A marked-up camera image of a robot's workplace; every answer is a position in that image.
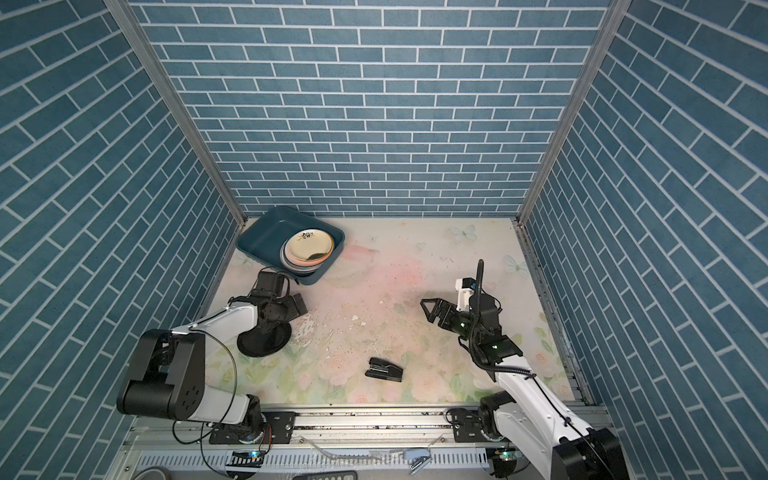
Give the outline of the black plate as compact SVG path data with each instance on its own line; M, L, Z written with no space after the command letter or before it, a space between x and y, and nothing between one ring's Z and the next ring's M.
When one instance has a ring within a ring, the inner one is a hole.
M290 341L292 328L289 322L268 322L257 325L237 337L238 350L252 358L277 353Z

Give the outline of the cream yellow plate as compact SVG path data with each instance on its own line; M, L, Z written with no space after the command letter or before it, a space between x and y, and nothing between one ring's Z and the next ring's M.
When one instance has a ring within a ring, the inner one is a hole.
M290 253L301 260L313 260L333 251L335 242L333 237L320 229L305 229L293 236L287 242Z

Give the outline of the white plate cloud emblem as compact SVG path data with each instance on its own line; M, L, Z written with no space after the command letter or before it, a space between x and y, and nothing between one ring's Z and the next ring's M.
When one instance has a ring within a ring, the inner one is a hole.
M289 257L286 243L284 243L280 249L281 264L289 271L297 274L309 274L311 272L317 271L321 265L329 258L329 256L330 254L327 254L317 261L309 261L304 262L303 264L299 264L298 261L293 262L293 260Z

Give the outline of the orange plate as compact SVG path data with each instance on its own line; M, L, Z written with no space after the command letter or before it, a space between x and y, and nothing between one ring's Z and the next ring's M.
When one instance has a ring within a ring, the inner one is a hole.
M331 251L313 260L301 260L295 255L293 255L292 253L290 253L287 248L284 248L282 250L282 254L284 259L288 263L296 266L297 268L311 268L311 267L315 267L316 265L320 265L321 263L326 261L330 257Z

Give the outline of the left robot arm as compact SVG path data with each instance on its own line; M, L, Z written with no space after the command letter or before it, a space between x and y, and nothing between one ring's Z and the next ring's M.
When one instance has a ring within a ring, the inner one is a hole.
M207 357L222 349L234 362L227 346L231 340L246 357L272 355L289 342L290 322L307 313L302 296L290 292L287 275L260 271L250 292L232 297L223 310L171 330L142 334L117 396L118 411L260 429L265 420L258 398L238 394L236 387L227 392L209 386Z

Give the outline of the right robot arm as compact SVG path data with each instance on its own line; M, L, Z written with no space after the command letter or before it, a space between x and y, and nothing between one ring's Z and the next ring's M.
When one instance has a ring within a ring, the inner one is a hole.
M499 392L480 400L477 418L488 439L510 441L545 479L628 479L618 438L596 429L560 401L533 372L499 323L501 307L475 292L458 307L439 298L420 301L428 322L458 335L475 366Z

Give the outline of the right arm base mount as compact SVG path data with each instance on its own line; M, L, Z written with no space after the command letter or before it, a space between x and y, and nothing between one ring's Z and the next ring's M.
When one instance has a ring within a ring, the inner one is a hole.
M444 412L444 418L456 443L498 442L500 439L492 415L484 407L478 410L450 408Z

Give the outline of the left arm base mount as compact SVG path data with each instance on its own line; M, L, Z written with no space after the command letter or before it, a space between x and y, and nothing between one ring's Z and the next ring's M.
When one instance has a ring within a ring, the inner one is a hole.
M253 421L237 425L216 424L209 436L212 445L288 444L297 414L293 411L262 412Z

